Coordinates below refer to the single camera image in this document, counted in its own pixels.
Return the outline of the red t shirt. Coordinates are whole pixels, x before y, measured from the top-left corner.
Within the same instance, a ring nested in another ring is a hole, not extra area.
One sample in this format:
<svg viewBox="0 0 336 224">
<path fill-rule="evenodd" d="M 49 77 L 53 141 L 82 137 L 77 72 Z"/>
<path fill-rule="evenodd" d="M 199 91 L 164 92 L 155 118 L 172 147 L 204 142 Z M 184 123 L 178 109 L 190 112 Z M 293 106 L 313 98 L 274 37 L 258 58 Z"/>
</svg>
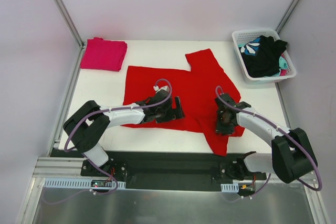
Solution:
<svg viewBox="0 0 336 224">
<path fill-rule="evenodd" d="M 212 152 L 226 156 L 228 136 L 215 132 L 215 88 L 221 86 L 236 102 L 241 99 L 240 92 L 210 49 L 193 52 L 185 57 L 191 67 L 189 71 L 129 66 L 123 104 L 128 105 L 153 96 L 154 83 L 162 78 L 167 79 L 171 83 L 173 96 L 180 98 L 185 117 L 166 123 L 146 123 L 143 127 L 203 133 Z"/>
</svg>

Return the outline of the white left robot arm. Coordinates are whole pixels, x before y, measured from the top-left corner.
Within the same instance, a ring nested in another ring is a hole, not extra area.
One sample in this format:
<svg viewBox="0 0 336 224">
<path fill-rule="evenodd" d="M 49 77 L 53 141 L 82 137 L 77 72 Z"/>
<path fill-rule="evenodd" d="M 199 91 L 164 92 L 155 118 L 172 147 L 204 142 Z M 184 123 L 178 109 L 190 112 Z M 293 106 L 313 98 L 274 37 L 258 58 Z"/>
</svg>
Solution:
<svg viewBox="0 0 336 224">
<path fill-rule="evenodd" d="M 63 130 L 68 135 L 64 151 L 76 149 L 99 176 L 113 175 L 111 159 L 99 144 L 107 129 L 126 124 L 160 124 L 183 118 L 180 98 L 172 97 L 168 86 L 157 88 L 152 97 L 117 108 L 99 106 L 90 100 L 64 123 Z"/>
</svg>

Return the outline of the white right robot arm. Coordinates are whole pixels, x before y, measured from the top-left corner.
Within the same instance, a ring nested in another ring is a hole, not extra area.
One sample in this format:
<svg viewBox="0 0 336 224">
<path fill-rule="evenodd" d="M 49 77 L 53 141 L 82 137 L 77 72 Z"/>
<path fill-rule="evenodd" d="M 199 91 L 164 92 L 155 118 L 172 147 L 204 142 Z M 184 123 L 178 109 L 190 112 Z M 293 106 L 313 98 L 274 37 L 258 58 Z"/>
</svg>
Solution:
<svg viewBox="0 0 336 224">
<path fill-rule="evenodd" d="M 227 168 L 227 175 L 244 180 L 255 173 L 275 174 L 289 184 L 316 171 L 318 162 L 308 136 L 301 128 L 279 126 L 260 115 L 246 102 L 236 103 L 229 94 L 215 98 L 217 104 L 216 133 L 230 135 L 241 126 L 254 133 L 271 148 L 270 154 L 248 152 Z"/>
</svg>

